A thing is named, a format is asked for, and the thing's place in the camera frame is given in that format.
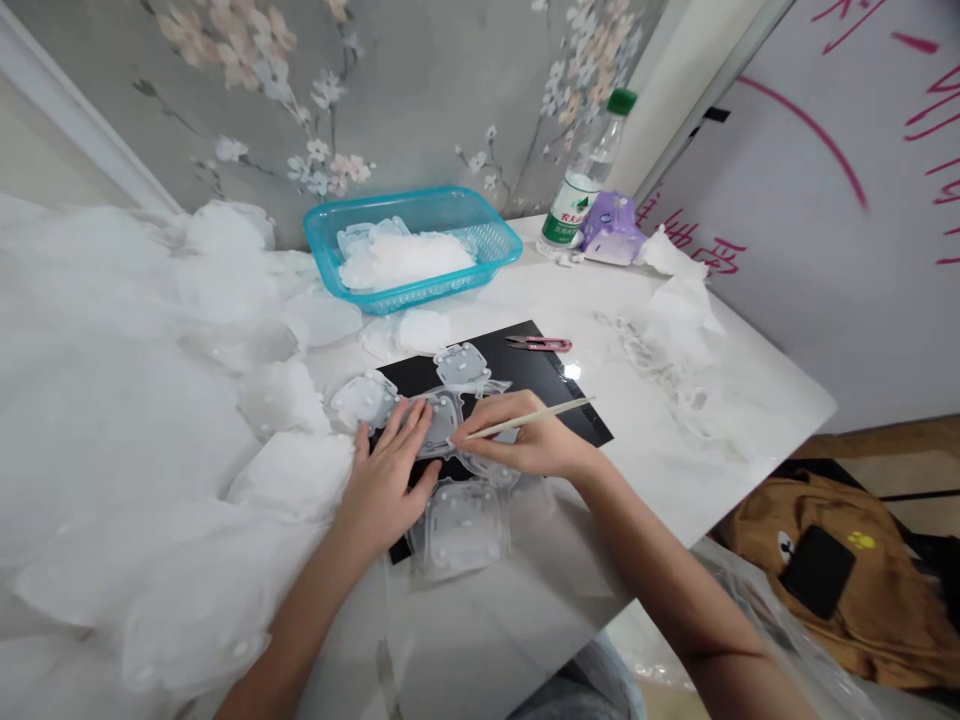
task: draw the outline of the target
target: wooden stick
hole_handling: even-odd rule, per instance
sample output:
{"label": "wooden stick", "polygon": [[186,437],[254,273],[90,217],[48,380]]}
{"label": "wooden stick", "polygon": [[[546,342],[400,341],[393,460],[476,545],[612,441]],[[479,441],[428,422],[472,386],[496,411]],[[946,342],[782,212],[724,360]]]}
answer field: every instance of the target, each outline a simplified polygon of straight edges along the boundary
{"label": "wooden stick", "polygon": [[553,407],[543,408],[542,410],[537,410],[536,412],[529,413],[528,415],[521,415],[518,418],[513,420],[507,420],[506,422],[499,423],[497,425],[491,425],[488,428],[483,430],[477,430],[475,433],[470,433],[465,438],[466,440],[474,440],[476,438],[490,437],[491,435],[496,435],[501,433],[504,430],[512,430],[515,427],[520,427],[526,425],[527,423],[532,423],[535,420],[539,420],[542,417],[550,417],[551,415],[559,415],[562,412],[567,410],[573,410],[574,408],[583,407],[589,402],[596,400],[596,397],[581,398],[579,400],[571,400],[570,402],[560,403],[559,405],[554,405]]}

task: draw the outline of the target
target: gray wall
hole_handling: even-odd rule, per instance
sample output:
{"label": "gray wall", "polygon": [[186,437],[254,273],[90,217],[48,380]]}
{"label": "gray wall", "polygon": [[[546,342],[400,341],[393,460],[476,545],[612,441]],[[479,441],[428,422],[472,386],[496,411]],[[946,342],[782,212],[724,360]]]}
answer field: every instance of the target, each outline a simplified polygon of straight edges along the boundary
{"label": "gray wall", "polygon": [[454,183],[544,209],[664,0],[8,5],[185,208],[257,203],[297,245],[339,197]]}

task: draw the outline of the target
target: brown bag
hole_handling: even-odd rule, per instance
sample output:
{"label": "brown bag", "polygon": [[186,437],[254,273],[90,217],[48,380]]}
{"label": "brown bag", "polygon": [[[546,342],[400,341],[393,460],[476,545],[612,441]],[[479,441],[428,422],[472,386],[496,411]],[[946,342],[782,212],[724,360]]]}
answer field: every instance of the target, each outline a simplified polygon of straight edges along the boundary
{"label": "brown bag", "polygon": [[[897,688],[960,687],[960,635],[913,566],[877,498],[817,475],[770,478],[718,525],[737,555],[767,572],[780,600],[849,672]],[[796,545],[811,525],[849,547],[856,563],[837,611],[821,620],[778,577],[783,535]]]}

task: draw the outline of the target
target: green bottle cap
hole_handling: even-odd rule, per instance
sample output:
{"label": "green bottle cap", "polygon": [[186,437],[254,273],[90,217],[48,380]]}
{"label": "green bottle cap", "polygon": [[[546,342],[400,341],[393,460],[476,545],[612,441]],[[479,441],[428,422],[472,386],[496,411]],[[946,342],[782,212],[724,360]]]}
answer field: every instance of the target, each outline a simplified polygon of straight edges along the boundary
{"label": "green bottle cap", "polygon": [[637,94],[626,88],[617,88],[607,101],[607,110],[614,115],[629,115],[637,102]]}

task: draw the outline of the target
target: blue plastic basket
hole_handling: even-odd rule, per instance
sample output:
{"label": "blue plastic basket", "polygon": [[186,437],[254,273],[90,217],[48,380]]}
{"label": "blue plastic basket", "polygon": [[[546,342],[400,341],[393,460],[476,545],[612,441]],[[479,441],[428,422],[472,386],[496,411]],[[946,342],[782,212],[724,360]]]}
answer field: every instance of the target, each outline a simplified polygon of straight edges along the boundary
{"label": "blue plastic basket", "polygon": [[[399,216],[412,233],[448,232],[469,238],[477,264],[466,270],[372,293],[352,292],[340,281],[343,253],[337,232],[356,223],[378,223]],[[444,187],[401,195],[346,200],[314,208],[303,219],[307,240],[324,285],[333,295],[370,315],[387,315],[412,305],[480,287],[523,253],[523,242],[490,203],[473,190]]]}

